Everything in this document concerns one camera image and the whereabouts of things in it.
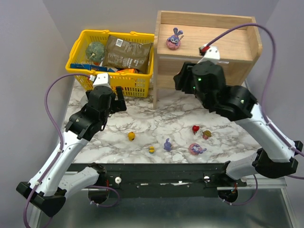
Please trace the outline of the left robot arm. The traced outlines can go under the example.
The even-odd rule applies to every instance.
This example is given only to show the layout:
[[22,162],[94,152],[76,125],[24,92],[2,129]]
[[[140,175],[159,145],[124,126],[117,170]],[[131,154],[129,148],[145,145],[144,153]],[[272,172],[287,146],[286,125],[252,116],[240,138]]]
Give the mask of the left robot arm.
[[20,182],[16,188],[50,218],[62,209],[69,196],[89,186],[108,187],[109,184],[105,167],[96,163],[87,165],[70,178],[63,177],[79,152],[96,133],[105,129],[109,115],[126,111],[120,86],[112,90],[99,85],[86,95],[88,102],[70,116],[60,143],[46,163],[33,178]]

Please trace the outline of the purple bunny with strawberry cake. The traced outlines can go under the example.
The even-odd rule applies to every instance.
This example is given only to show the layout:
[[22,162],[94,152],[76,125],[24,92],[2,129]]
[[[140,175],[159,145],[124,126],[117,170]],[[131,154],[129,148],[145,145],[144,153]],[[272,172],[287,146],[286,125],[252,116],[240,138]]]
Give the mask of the purple bunny with strawberry cake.
[[164,147],[164,150],[170,152],[172,150],[172,144],[169,142],[169,138],[166,139],[163,147]]

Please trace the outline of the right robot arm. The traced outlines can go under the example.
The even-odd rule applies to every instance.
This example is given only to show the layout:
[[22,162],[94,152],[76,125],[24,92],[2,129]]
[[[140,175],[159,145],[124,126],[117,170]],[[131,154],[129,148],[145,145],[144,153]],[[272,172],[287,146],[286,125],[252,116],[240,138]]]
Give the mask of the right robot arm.
[[261,146],[256,153],[225,164],[224,173],[231,179],[260,174],[276,179],[296,172],[295,155],[302,147],[292,141],[262,113],[257,99],[243,86],[226,84],[223,68],[211,61],[184,62],[173,78],[175,89],[193,94],[209,112],[235,122]]

